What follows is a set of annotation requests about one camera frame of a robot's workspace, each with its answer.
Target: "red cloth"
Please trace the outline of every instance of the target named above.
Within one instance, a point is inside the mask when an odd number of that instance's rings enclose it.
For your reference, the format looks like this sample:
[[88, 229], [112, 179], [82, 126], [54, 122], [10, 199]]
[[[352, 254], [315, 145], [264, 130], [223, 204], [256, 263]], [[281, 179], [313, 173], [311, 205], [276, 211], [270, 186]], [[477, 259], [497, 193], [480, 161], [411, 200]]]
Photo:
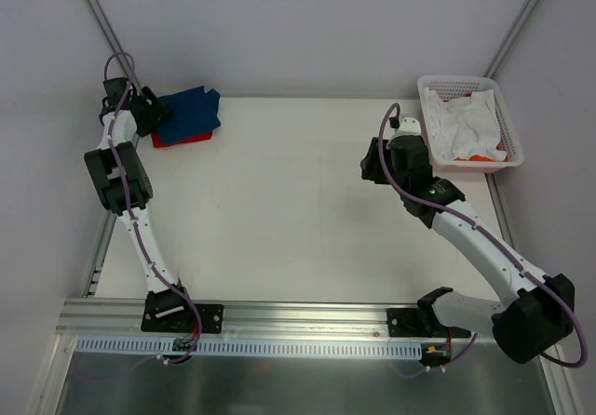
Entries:
[[157, 131], [154, 131], [153, 133], [151, 133], [151, 141], [153, 142], [153, 146], [155, 148], [167, 148], [167, 147], [173, 147], [174, 145], [180, 145], [181, 143], [208, 141], [209, 139], [211, 139], [211, 136], [213, 136], [213, 131], [209, 131], [207, 133], [202, 133], [202, 134], [197, 134], [196, 136], [191, 136], [190, 138], [183, 139], [182, 141], [178, 141], [178, 142], [166, 145], [159, 138]]

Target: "white cloth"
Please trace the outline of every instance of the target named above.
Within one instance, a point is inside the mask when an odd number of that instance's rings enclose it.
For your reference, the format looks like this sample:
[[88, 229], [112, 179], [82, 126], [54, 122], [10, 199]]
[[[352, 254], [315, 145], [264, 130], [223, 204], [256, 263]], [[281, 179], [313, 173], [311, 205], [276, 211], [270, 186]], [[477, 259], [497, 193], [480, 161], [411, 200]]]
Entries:
[[504, 161], [507, 152], [497, 150], [501, 130], [496, 120], [494, 91], [472, 92], [444, 102], [437, 91], [425, 87], [425, 119], [433, 139], [433, 153], [445, 160], [469, 159], [473, 155]]

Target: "metal pole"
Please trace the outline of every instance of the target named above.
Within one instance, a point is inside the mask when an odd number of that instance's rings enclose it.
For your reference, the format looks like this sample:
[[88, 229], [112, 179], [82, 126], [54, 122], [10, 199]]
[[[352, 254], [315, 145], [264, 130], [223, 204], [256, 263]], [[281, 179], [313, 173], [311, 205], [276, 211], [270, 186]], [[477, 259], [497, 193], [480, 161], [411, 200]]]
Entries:
[[496, 184], [494, 174], [489, 173], [485, 176], [486, 183], [488, 184], [488, 191], [490, 192], [491, 199], [493, 200], [494, 213], [496, 214], [496, 221], [499, 223], [501, 236], [508, 245], [510, 245], [512, 248], [515, 248], [513, 246], [513, 237], [511, 236], [511, 230], [509, 229], [509, 224], [507, 222], [507, 215], [503, 207], [503, 201], [501, 199], [501, 194], [499, 193], [499, 188]]
[[525, 29], [529, 19], [532, 18], [541, 2], [542, 0], [525, 0], [518, 16], [513, 21], [513, 24], [511, 24], [507, 35], [505, 35], [501, 46], [499, 46], [496, 54], [494, 54], [493, 60], [484, 74], [485, 77], [496, 77], [498, 71], [503, 66], [505, 58], [508, 56], [515, 43], [519, 40], [523, 29]]
[[[112, 52], [124, 52], [124, 48], [120, 44], [120, 41], [118, 40], [118, 37], [114, 32], [112, 24], [110, 23], [107, 15], [105, 14], [105, 10], [103, 10], [103, 6], [100, 0], [83, 1], [85, 1], [85, 4], [89, 9], [89, 12], [91, 12], [93, 19], [100, 28], [103, 38], [105, 38], [105, 41], [112, 50]], [[122, 69], [122, 72], [125, 73], [128, 78], [132, 78], [134, 86], [137, 89], [140, 89], [141, 83], [139, 82], [139, 78], [137, 77], [137, 75], [132, 71], [129, 61], [125, 57], [117, 57], [116, 61], [118, 62], [120, 69]]]

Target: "white table surface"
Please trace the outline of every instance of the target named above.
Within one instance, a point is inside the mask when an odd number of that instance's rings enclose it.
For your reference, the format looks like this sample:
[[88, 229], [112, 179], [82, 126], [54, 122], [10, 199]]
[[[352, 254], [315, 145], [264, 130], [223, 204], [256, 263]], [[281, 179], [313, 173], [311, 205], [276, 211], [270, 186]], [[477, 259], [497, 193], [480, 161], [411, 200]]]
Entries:
[[[222, 99], [210, 141], [139, 156], [154, 186], [157, 242], [193, 299], [415, 302], [453, 287], [495, 299], [447, 241], [404, 209], [359, 162], [393, 100]], [[419, 116], [418, 100], [399, 100]], [[498, 230], [483, 175], [452, 180]], [[146, 295], [118, 222], [97, 297]]]

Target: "blue cloth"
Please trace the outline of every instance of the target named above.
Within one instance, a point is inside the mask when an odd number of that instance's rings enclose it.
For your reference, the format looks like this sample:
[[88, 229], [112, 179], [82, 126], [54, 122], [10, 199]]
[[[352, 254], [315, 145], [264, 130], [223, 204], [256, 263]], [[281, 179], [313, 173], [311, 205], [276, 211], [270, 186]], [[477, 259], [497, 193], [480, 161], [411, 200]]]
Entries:
[[162, 96], [159, 101], [171, 110], [171, 118], [159, 123], [156, 129], [167, 145], [213, 131], [222, 124], [217, 118], [220, 93], [215, 89], [205, 92], [204, 87], [194, 87]]

